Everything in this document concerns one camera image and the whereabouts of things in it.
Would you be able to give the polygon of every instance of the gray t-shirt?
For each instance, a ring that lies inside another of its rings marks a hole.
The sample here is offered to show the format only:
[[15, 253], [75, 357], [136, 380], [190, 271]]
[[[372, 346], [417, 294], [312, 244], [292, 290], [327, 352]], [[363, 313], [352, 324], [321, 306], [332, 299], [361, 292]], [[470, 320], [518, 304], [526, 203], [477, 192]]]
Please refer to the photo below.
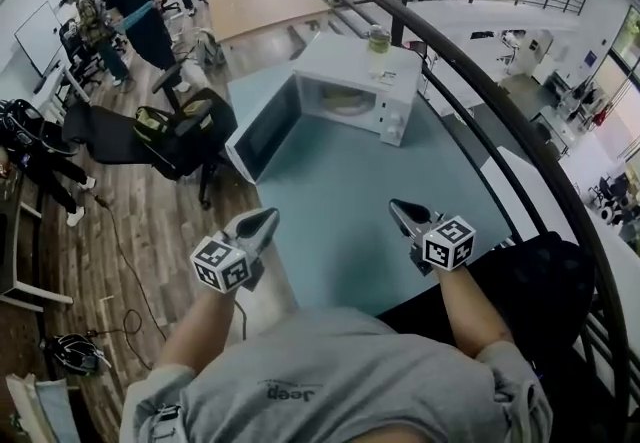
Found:
[[538, 442], [552, 421], [514, 345], [473, 360], [352, 309], [299, 312], [197, 377], [179, 365], [154, 370], [127, 392], [120, 441], [150, 441], [168, 405], [182, 408], [188, 441], [207, 443], [344, 442], [388, 425], [434, 442]]

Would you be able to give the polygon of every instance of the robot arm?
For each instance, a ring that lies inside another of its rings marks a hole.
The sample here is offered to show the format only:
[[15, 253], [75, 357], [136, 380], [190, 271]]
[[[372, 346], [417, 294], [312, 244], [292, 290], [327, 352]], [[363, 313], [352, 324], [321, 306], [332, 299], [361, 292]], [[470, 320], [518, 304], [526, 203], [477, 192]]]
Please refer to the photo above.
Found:
[[260, 254], [280, 222], [276, 208], [258, 208], [234, 217], [224, 230], [205, 237], [191, 254], [198, 280], [219, 292], [241, 285], [253, 290], [264, 270]]
[[431, 266], [453, 270], [473, 252], [475, 230], [460, 216], [447, 218], [422, 205], [399, 199], [389, 202], [391, 217], [405, 237], [411, 239], [411, 260], [427, 275]]

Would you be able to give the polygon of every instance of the glass panel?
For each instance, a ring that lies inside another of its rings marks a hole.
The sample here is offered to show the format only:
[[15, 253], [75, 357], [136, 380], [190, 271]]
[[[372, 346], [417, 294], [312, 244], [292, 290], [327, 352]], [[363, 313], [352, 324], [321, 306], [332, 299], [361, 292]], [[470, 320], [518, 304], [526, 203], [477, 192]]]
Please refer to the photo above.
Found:
[[629, 68], [633, 68], [640, 58], [640, 13], [634, 8], [622, 24], [622, 28], [613, 43], [613, 50], [624, 60]]
[[627, 75], [610, 56], [607, 56], [602, 61], [593, 80], [604, 91], [608, 101], [613, 98], [627, 80]]

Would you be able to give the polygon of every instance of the whiteboard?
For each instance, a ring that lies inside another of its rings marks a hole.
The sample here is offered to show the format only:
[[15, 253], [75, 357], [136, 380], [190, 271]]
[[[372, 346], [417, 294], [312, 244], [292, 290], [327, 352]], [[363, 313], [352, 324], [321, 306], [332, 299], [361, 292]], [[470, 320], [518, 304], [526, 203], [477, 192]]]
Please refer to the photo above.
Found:
[[40, 75], [60, 50], [58, 36], [61, 24], [49, 2], [45, 2], [16, 31], [15, 37]]

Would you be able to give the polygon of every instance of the white sneaker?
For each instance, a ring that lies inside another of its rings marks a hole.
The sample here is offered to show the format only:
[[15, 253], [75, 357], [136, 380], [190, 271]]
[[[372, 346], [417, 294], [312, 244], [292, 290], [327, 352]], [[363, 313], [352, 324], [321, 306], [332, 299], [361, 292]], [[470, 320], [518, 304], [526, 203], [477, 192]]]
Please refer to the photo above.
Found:
[[178, 91], [178, 93], [186, 93], [187, 91], [189, 91], [189, 89], [191, 89], [191, 84], [183, 80], [174, 89]]
[[76, 208], [75, 214], [67, 214], [67, 226], [72, 228], [80, 222], [80, 219], [84, 217], [84, 207]]
[[79, 183], [78, 185], [83, 191], [90, 191], [96, 186], [96, 179], [87, 176], [87, 181], [85, 183]]

